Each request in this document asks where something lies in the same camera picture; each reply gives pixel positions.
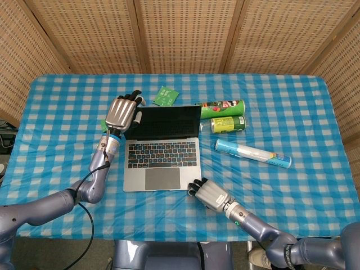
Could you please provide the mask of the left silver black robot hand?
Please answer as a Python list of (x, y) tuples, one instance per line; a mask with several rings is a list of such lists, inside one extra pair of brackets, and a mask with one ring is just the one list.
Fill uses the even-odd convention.
[(145, 106), (145, 104), (146, 101), (141, 96), (140, 90), (118, 96), (110, 105), (105, 118), (106, 125), (120, 133), (139, 126), (143, 114), (140, 105)]

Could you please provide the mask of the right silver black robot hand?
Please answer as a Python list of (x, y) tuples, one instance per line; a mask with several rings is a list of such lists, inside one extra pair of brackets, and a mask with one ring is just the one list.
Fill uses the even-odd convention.
[(234, 201), (230, 193), (212, 180), (203, 177), (188, 184), (188, 194), (197, 198), (207, 208), (217, 213), (223, 212), (226, 205)]

